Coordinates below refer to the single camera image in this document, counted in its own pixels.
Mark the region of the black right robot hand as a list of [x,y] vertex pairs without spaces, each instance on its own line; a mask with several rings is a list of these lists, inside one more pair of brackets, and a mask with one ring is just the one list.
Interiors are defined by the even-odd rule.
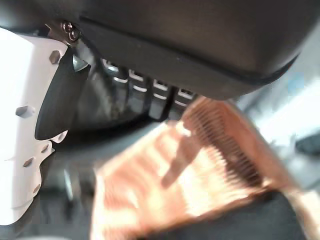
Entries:
[[110,77],[116,115],[102,125],[159,120],[194,94],[227,100],[276,81],[319,22],[317,0],[1,1],[0,224],[31,206],[95,73]]

